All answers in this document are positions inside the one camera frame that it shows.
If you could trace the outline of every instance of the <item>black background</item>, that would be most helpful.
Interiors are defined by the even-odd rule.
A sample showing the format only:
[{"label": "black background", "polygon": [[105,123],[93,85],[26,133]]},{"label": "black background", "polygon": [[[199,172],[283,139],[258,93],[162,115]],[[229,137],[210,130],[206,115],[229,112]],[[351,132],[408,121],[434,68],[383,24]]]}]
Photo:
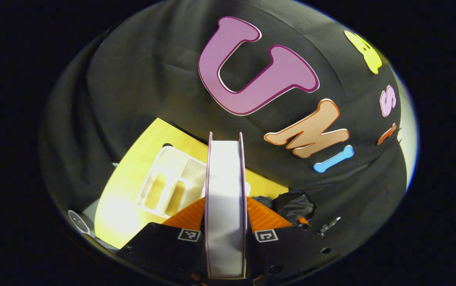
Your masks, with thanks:
[{"label": "black background", "polygon": [[[62,70],[96,35],[151,3],[0,1],[0,285],[151,284],[61,230],[36,154],[41,111]],[[415,100],[421,152],[388,223],[302,284],[456,285],[456,1],[308,3],[393,64]]]}]

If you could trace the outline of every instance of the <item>black cloth backdrop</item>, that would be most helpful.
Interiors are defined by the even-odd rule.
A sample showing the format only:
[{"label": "black cloth backdrop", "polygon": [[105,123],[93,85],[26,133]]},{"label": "black cloth backdrop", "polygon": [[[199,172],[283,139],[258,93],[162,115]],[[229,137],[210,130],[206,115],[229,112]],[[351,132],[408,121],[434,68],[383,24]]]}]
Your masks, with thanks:
[{"label": "black cloth backdrop", "polygon": [[[285,45],[315,70],[320,88],[293,89],[248,116],[219,106],[201,83],[197,63],[222,16],[257,26],[262,38],[245,43],[223,65],[221,77],[238,90],[270,63],[268,49]],[[41,128],[43,175],[57,204],[83,210],[97,199],[128,148],[157,117],[206,143],[244,134],[246,166],[302,190],[315,201],[315,228],[340,216],[326,239],[342,254],[353,251],[390,217],[406,191],[404,157],[395,134],[377,146],[392,123],[399,128],[400,102],[383,118],[379,93],[392,85],[380,54],[379,74],[337,22],[298,2],[168,0],[141,11],[98,36],[67,67],[50,96]],[[301,159],[263,137],[277,132],[332,99],[340,117],[327,129],[346,128],[350,138]],[[320,174],[312,170],[352,145],[355,154]]]}]

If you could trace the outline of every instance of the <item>orange letter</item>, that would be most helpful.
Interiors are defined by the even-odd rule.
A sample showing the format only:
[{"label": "orange letter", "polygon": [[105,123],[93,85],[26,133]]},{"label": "orange letter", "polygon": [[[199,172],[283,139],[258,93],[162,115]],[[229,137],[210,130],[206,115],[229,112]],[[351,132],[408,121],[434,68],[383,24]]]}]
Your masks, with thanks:
[{"label": "orange letter", "polygon": [[295,148],[293,154],[307,158],[335,143],[348,140],[349,133],[346,129],[323,133],[338,117],[337,105],[330,99],[322,99],[315,112],[280,132],[265,134],[264,138],[274,145],[284,145],[288,139],[298,135],[286,149]]}]

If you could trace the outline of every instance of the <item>screw hole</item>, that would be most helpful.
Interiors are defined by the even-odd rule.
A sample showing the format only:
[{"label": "screw hole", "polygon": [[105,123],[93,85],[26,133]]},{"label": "screw hole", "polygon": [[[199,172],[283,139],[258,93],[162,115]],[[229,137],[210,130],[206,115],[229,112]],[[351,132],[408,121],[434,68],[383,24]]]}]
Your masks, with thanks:
[{"label": "screw hole", "polygon": [[270,266],[268,268],[268,273],[270,274],[277,274],[279,272],[281,272],[282,270],[282,267],[281,266],[278,266],[278,265],[275,265],[275,266]]}]

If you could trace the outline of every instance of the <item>yellow letter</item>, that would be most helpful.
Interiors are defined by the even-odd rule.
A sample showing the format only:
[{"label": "yellow letter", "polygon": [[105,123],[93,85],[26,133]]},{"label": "yellow letter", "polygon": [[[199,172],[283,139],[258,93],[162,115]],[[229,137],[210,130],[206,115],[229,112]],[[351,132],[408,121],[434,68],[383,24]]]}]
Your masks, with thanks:
[{"label": "yellow letter", "polygon": [[378,53],[359,35],[355,35],[350,31],[344,31],[346,38],[360,51],[366,60],[366,64],[369,69],[378,74],[378,68],[382,66],[382,59],[378,56]]},{"label": "yellow letter", "polygon": [[265,134],[264,139],[274,145],[284,145],[298,134],[286,149],[296,148],[293,154],[307,158],[335,143],[348,140],[349,132],[346,129],[323,133],[338,117],[337,105],[330,99],[322,99],[315,112],[280,132]]}]

